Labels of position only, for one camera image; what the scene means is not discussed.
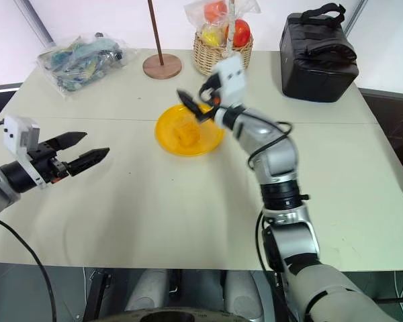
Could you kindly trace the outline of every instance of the packaged item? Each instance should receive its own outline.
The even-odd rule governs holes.
[[[68,46],[56,46],[39,55],[38,64],[61,93],[77,91],[123,67],[135,49],[97,32],[79,36]]]

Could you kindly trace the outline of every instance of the red apple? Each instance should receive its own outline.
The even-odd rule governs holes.
[[[234,25],[234,37],[233,37],[233,46],[234,47],[243,47],[248,44],[249,39],[251,38],[251,30],[249,29],[249,25],[245,20],[236,19],[236,23]],[[228,37],[228,26],[226,28],[226,38]]]

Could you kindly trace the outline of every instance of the bag handle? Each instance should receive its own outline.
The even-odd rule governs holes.
[[[338,12],[339,15],[337,17],[329,17],[326,19],[311,19],[312,17],[323,15],[328,12]],[[337,5],[332,2],[327,3],[318,9],[303,12],[299,21],[303,24],[329,25],[330,27],[337,27],[345,20],[345,16],[343,15],[345,12],[346,9],[342,5]]]
[[[321,40],[320,42],[315,42],[314,44],[306,46],[306,53],[309,57],[314,57],[327,52],[334,52],[347,60],[357,59],[357,54],[352,45],[336,38]]]

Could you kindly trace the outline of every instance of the wooden pole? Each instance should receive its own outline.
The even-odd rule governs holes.
[[[154,7],[152,6],[152,0],[148,0],[148,6],[149,6],[149,13],[150,13],[150,20],[152,22],[152,28],[154,30],[154,36],[155,36],[155,42],[156,42],[156,50],[159,52],[160,65],[162,66],[162,65],[164,65],[163,53],[161,52],[159,31],[156,29]]]
[[[227,58],[233,53],[233,39],[235,32],[236,12],[234,8],[234,0],[228,0],[228,37],[226,49],[222,52],[222,56]]]

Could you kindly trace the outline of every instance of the white wall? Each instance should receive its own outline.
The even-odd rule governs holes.
[[[42,49],[13,0],[0,0],[0,85],[23,82]]]
[[[403,93],[403,0],[369,0],[349,35],[358,87]]]
[[[244,19],[254,35],[256,50],[278,50],[286,17],[324,5],[326,0],[257,0],[261,14],[249,13]],[[54,39],[87,32],[105,32],[139,48],[155,48],[147,0],[31,0]],[[194,28],[187,21],[183,6],[194,0],[154,0],[156,22],[164,48],[192,49]],[[349,18],[358,0],[342,0]]]

